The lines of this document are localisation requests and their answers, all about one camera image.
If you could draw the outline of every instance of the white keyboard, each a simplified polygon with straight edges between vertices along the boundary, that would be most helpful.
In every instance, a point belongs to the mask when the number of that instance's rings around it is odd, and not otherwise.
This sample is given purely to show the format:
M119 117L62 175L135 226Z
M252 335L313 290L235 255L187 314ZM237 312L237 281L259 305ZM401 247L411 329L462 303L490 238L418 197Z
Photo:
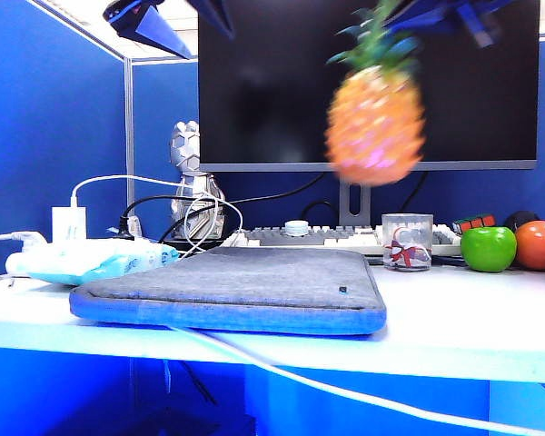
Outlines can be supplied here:
M446 224L434 224L432 255L460 256L461 238ZM283 227L257 227L254 230L242 230L228 237L224 247L285 247L285 248L337 248L357 253L381 256L382 227L327 226L309 227L303 236L290 236Z

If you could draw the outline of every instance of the charger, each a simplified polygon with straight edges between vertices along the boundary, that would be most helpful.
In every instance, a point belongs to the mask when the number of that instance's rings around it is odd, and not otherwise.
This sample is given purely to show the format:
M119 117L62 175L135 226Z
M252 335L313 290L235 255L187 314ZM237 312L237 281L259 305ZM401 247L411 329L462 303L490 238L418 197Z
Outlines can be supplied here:
M53 207L53 243L86 237L86 208L74 205Z

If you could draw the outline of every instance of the cup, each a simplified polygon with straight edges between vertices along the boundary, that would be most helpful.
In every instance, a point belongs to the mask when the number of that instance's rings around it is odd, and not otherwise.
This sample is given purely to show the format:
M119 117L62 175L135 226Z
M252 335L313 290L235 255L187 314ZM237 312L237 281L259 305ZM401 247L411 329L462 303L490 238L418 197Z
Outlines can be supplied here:
M383 265L397 271L431 267L433 216L425 213L386 213L381 216Z

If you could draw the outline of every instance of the orange pineapple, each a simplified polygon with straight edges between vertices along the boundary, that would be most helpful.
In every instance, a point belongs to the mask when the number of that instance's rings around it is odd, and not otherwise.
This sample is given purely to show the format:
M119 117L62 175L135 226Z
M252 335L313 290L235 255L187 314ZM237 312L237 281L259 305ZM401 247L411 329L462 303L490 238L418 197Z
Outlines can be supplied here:
M343 32L358 45L329 62L346 62L352 72L335 92L326 132L332 167L350 183L379 186L405 177L420 161L423 107L411 78L416 41L384 28L398 0L380 0L360 10L362 24Z

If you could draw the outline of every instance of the black cable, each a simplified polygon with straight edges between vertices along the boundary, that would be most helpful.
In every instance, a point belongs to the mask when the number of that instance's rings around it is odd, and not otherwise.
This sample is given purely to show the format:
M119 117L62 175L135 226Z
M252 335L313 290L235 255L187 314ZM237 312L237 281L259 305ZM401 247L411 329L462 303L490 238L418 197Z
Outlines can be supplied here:
M141 204L143 202L148 202L150 200L159 200L162 198L172 199L172 200L190 200L191 202L196 200L196 197L186 197L184 195L173 195L173 194L161 194L161 195L150 195L148 197L140 198L139 200L135 200L133 203L129 204L127 206L127 209L124 210L122 216L127 216L129 212L133 210L135 206L138 204ZM212 198L207 198L206 201L213 202Z
M303 186L301 186L299 188L296 188L296 189L293 189L292 191L289 191L287 193L276 193L274 195L265 195L264 197L245 198L243 200L236 200L236 201L230 202L230 203L239 204L239 203L248 203L248 202L260 202L262 200L276 200L277 198L288 197L289 195L294 195L296 193L299 193L300 191L304 191L305 189L307 189L310 186L313 186L314 184L319 182L325 175L326 175L326 173L321 173L317 177L315 177L314 179L312 179L309 182L307 182L306 184L304 184Z
M301 212L301 215L299 216L299 219L300 220L304 220L305 219L305 216L307 215L307 213L315 206L318 206L318 205L324 205L324 206L327 206L329 207L332 212L335 214L335 217L339 220L339 211L337 210L337 208L335 206L333 206L331 203L329 202L326 202L324 200L318 200L316 202L312 202L312 203L309 203L307 204L305 207L303 207L302 209L302 212Z
M410 193L410 195L408 195L408 198L406 198L406 201L403 202L403 204L401 205L401 208L400 210L398 211L398 213L403 213L405 210L406 210L406 207L408 207L408 204L410 203L411 199L414 198L416 196L416 194L418 193L418 191L420 190L421 186L424 184L424 182L426 182L426 178L428 177L428 174L430 172L429 171L424 171L422 174L421 174L421 177L420 177L420 180L418 181L418 183L416 184L416 187L414 188L414 190Z
M133 203L129 204L127 208L124 210L124 212L119 217L119 225L117 229L117 235L115 238L118 239L129 239L133 240L135 239L132 234L129 233L129 226L127 224L127 221L129 217L127 216L129 212L133 210L135 206L138 204L141 204L143 202L149 202L150 200L158 200L158 199L171 199L171 200L195 200L195 197L186 197L182 195L174 195L174 194L160 194L160 195L150 195L147 197L140 198L139 200L135 200ZM207 198L207 202L213 202L212 198Z
M276 200L278 198L288 197L289 195L294 195L296 193L299 193L300 191L304 191L305 189L309 188L310 186L314 185L315 183L319 182L326 173L321 173L318 176L316 176L314 179L310 180L308 183L304 184L303 186L300 186L299 188L293 189L292 191L289 191L287 193L276 193L273 195L265 195L264 197L253 197L253 198L245 198L242 200L234 200L233 202L229 202L230 204L239 204L239 203L248 203L248 202L261 202L263 200ZM198 209L196 211L192 211L188 213L188 218L192 218L193 216L197 215L198 213L202 213L204 211L207 211L208 209L212 209L212 206L206 206L202 209ZM158 243L164 243L165 238L173 232L175 228L177 228L179 225L183 223L184 218L180 218L178 221L173 223L162 235L162 237L159 239Z
M185 371L188 373L188 376L190 377L190 380L192 380L193 385L198 390L199 393L202 394L203 398L211 402L214 406L218 405L218 401L213 397L213 395L208 391L208 388L206 388L206 385L203 384L203 382L200 380L200 378L193 372L190 365L188 365L184 361L178 361L180 365L185 369Z

